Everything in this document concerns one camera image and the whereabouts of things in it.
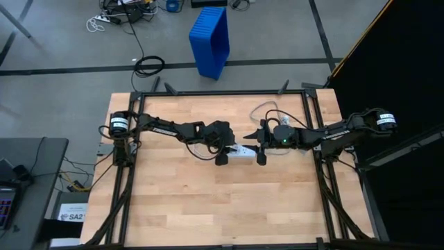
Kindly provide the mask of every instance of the gray floor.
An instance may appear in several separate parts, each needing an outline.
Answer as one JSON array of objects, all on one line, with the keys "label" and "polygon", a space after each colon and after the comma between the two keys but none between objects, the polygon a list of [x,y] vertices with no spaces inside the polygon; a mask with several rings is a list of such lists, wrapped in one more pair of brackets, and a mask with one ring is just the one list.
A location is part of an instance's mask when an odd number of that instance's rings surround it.
[{"label": "gray floor", "polygon": [[[18,17],[26,0],[0,3]],[[349,52],[385,3],[316,0],[335,58]],[[145,54],[160,56],[167,63],[194,62],[188,32],[199,12],[187,2],[179,14],[160,10],[152,22],[135,24]],[[308,0],[256,0],[246,12],[227,12],[229,60],[325,58]],[[123,31],[130,27],[102,24],[105,32],[89,33],[85,22],[97,14],[98,1],[33,0],[23,21],[33,39],[18,33],[0,71],[133,65],[141,52],[135,38]],[[0,15],[0,49],[12,30],[12,24]],[[219,81],[199,76],[195,68],[168,69],[160,76],[178,90],[253,90],[278,89],[287,79],[290,88],[300,88],[302,81],[324,84],[329,74],[328,65],[319,63],[226,67]],[[130,75],[0,76],[0,136],[68,138],[67,157],[92,163],[100,140],[96,128],[105,121],[110,94],[131,91]],[[135,82],[140,90],[149,90],[152,80]],[[71,170],[69,165],[63,168]]]}]

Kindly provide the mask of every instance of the wooden tabletop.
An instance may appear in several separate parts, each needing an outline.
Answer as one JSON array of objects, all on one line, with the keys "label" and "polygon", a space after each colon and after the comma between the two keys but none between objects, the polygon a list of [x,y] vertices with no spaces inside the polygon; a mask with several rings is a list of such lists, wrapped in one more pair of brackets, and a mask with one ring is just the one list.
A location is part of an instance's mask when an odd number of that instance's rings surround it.
[{"label": "wooden tabletop", "polygon": [[[334,90],[318,90],[318,99],[325,124],[342,119]],[[242,137],[258,127],[249,114],[265,101],[276,101],[280,110],[306,123],[298,94],[149,97],[144,112],[177,123],[227,121],[237,143],[257,144]],[[108,122],[110,113],[127,110],[128,102],[129,93],[113,94],[105,120]],[[272,108],[266,105],[254,116],[261,119]],[[292,126],[300,126],[290,121]],[[255,159],[229,159],[228,165],[216,166],[214,161],[194,158],[174,137],[144,132],[141,141],[126,247],[308,243],[317,237],[328,241],[311,151],[268,154],[266,166],[259,166]],[[105,138],[103,142],[111,143]],[[204,147],[197,149],[206,153]],[[340,159],[354,164],[350,154],[343,153]],[[107,159],[98,165],[94,180],[111,163]],[[363,232],[373,235],[357,175],[338,162],[334,169],[343,207]],[[88,241],[108,215],[115,176],[113,167],[91,191],[81,242]],[[114,241],[120,219],[119,215]]]}]

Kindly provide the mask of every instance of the blue crate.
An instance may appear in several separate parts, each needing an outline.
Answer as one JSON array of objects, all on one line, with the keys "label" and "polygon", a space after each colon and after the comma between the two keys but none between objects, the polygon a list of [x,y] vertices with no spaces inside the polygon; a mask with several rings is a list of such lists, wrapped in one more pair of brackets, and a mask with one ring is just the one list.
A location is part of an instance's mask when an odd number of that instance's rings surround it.
[{"label": "blue crate", "polygon": [[199,74],[219,79],[230,55],[227,10],[205,7],[189,32]]}]

